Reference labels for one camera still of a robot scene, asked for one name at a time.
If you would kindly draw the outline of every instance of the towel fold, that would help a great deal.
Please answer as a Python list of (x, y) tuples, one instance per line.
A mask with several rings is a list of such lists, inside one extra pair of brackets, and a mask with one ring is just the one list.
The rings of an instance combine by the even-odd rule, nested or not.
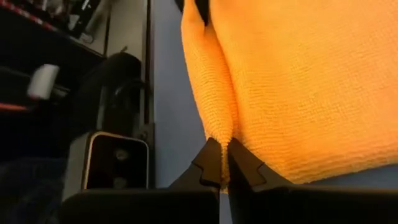
[(207, 137), (302, 184), (398, 162), (398, 2), (186, 0), (182, 41)]

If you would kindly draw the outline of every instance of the orange microfiber towel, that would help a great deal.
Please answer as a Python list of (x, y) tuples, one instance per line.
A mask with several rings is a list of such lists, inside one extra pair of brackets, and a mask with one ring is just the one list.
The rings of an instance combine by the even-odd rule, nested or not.
[[(207, 137), (302, 184), (398, 162), (398, 1), (186, 0), (182, 40)], [(228, 179), (225, 152), (224, 179)]]

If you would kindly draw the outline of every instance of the gray surface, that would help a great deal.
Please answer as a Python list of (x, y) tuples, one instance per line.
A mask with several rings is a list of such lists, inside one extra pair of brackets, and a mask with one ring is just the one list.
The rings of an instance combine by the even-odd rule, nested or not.
[[(173, 0), (154, 1), (154, 88), (156, 181), (167, 187), (205, 143), (181, 45), (181, 14)], [(366, 170), (312, 184), (398, 189), (398, 166)], [(232, 223), (228, 196), (222, 195), (220, 223)]]

